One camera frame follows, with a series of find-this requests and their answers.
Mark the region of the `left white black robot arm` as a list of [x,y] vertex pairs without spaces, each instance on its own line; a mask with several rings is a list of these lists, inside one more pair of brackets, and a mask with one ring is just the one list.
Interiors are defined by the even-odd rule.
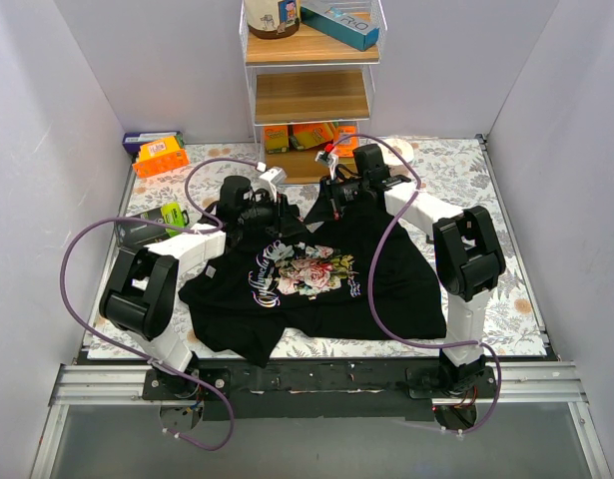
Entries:
[[179,276],[224,254],[248,233],[280,240],[306,230],[299,207],[278,192],[277,172],[263,174],[256,191],[242,176],[226,177],[214,206],[220,230],[202,219],[188,233],[119,249],[99,312],[167,372],[165,386],[177,398],[192,397],[200,385],[198,372],[189,367],[194,353],[171,326]]

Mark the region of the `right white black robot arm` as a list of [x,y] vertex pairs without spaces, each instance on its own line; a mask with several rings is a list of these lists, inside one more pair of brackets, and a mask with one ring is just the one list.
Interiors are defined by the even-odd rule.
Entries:
[[486,369],[482,343],[485,313],[505,257],[488,210],[461,209],[423,191],[416,173],[393,174],[383,159],[387,143],[358,147],[355,170],[346,174],[332,146],[315,159],[328,169],[320,193],[306,217],[309,224],[337,221],[360,198],[373,198],[396,221],[405,220],[426,234],[433,246],[435,272],[448,297],[446,335],[438,345],[438,371],[421,381],[461,396],[475,386]]

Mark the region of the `black floral print t-shirt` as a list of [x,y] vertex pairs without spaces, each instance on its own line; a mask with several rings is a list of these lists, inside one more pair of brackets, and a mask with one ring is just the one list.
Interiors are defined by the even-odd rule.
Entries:
[[179,299],[194,334],[264,367],[288,328],[315,338],[381,340],[446,334],[440,285],[406,229],[373,202],[287,239],[248,233],[188,280]]

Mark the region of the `white wire wooden shelf rack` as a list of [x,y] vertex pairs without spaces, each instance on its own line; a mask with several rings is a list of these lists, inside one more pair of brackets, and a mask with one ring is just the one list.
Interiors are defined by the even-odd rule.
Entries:
[[326,4],[379,26],[377,43],[358,51],[305,25],[288,37],[265,40],[248,28],[244,3],[240,12],[240,42],[253,127],[259,157],[281,167],[290,184],[311,184],[326,175],[314,157],[316,149],[267,154],[265,126],[332,122],[366,131],[370,127],[375,76],[384,49],[387,24],[378,1],[328,1]]

